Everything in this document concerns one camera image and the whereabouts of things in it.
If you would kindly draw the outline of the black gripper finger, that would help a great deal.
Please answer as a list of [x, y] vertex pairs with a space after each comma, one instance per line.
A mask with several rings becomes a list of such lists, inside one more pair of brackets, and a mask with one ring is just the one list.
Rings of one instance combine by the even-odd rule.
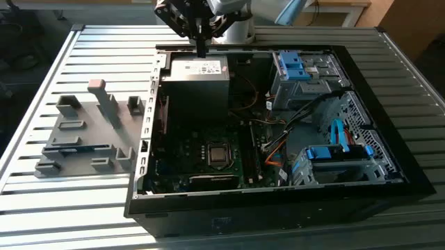
[[191, 43], [195, 45], [196, 56], [201, 57], [201, 34], [200, 34], [200, 18], [196, 18], [193, 15], [188, 15], [188, 29], [189, 29], [189, 39]]
[[211, 43], [211, 22], [212, 22], [213, 16], [209, 15], [205, 18], [201, 19], [200, 23], [200, 36], [201, 36], [201, 49], [200, 49], [200, 57], [205, 58], [205, 54], [208, 51], [208, 44]]

